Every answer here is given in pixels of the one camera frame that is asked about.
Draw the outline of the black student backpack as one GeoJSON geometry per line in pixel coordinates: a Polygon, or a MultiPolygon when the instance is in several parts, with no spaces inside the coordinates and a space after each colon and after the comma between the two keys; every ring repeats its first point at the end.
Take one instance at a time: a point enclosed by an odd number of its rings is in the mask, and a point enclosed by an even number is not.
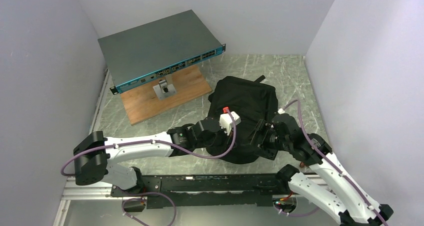
{"type": "Polygon", "coordinates": [[[228,107],[241,119],[240,124],[236,126],[235,145],[221,160],[233,164],[247,164],[259,158],[249,145],[253,131],[261,119],[271,121],[279,105],[275,87],[262,83],[265,78],[261,75],[251,81],[226,76],[217,82],[214,92],[209,95],[208,117],[219,118],[223,108],[228,107]]]}

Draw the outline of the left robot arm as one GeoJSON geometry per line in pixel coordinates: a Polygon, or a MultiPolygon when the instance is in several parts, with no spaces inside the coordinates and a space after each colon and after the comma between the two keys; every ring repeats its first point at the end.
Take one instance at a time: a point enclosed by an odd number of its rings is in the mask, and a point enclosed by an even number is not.
{"type": "Polygon", "coordinates": [[[148,157],[176,157],[193,155],[197,148],[223,149],[215,158],[226,156],[235,146],[237,126],[241,119],[234,112],[222,114],[219,119],[207,117],[196,124],[186,124],[150,136],[114,138],[105,137],[102,131],[89,134],[74,150],[75,182],[79,186],[106,182],[139,195],[145,183],[141,170],[124,167],[122,162],[148,157]]]}

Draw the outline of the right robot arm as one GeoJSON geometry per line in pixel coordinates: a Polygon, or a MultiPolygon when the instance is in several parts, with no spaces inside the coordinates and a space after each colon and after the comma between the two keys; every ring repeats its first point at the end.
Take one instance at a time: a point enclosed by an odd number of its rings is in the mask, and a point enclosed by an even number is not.
{"type": "Polygon", "coordinates": [[[276,173],[275,185],[281,193],[302,195],[339,225],[384,225],[393,215],[388,204],[378,203],[353,180],[321,136],[304,133],[292,116],[261,119],[249,138],[258,156],[274,160],[279,151],[286,151],[319,175],[329,189],[287,164],[276,173]]]}

